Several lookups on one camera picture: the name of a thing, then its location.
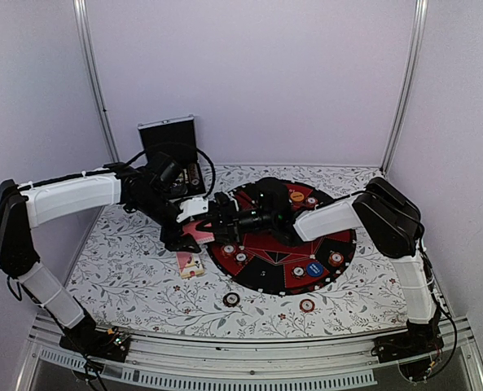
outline leaf pattern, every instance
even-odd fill
[[[210,180],[208,168],[204,176]],[[305,166],[218,166],[215,191],[266,176],[305,182],[333,197],[356,191],[377,169]],[[305,295],[278,297],[244,288],[224,275],[206,252],[205,274],[179,276],[176,257],[159,242],[160,228],[119,205],[105,208],[75,265],[68,290],[101,324],[136,330],[231,338],[336,336],[401,326],[406,303],[398,277],[364,230],[357,251],[334,283]],[[241,301],[226,307],[235,292]],[[309,297],[315,309],[303,313]]]

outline vertical metal post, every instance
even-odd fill
[[[113,162],[120,161],[118,150],[111,131],[111,124],[105,102],[103,101],[102,88],[100,85],[98,73],[96,71],[96,62],[94,60],[93,45],[91,43],[91,35],[89,30],[89,20],[87,18],[86,0],[73,0],[75,7],[75,17],[77,20],[78,35],[80,37],[81,49],[86,62],[87,72],[89,73],[89,81],[93,90],[93,98],[98,109],[100,125],[103,131],[103,140],[108,150],[109,157]]]
[[[426,13],[428,9],[428,0],[417,0],[415,7],[415,20],[413,22],[413,31],[411,33],[411,44],[408,62],[406,66],[406,73],[404,74],[404,82],[402,83],[401,96],[398,100],[397,111],[393,121],[393,128],[389,134],[388,146],[384,153],[382,165],[380,170],[384,175],[388,174],[393,156],[397,149],[398,139],[401,134],[402,124],[406,116],[407,104],[410,98],[411,86],[415,77],[415,69],[419,61],[419,51],[422,45],[422,37],[424,35],[424,25],[426,22]]]

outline white wall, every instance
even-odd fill
[[[429,2],[390,176],[421,208],[439,281],[483,357],[483,2]]]
[[[415,2],[91,0],[121,159],[139,122],[197,115],[217,163],[379,166]]]
[[[72,2],[0,1],[0,182],[52,178],[106,161]],[[33,232],[42,260],[61,279],[93,216]],[[11,296],[0,272],[0,390],[15,383],[34,314]]]

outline red and black mat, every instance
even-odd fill
[[[283,181],[292,207],[313,209],[332,198],[304,183]],[[251,185],[233,190],[242,209],[251,209]],[[259,292],[297,295],[312,292],[337,279],[355,253],[355,231],[326,235],[298,247],[278,242],[270,233],[247,234],[243,244],[208,244],[214,263],[240,285]]]

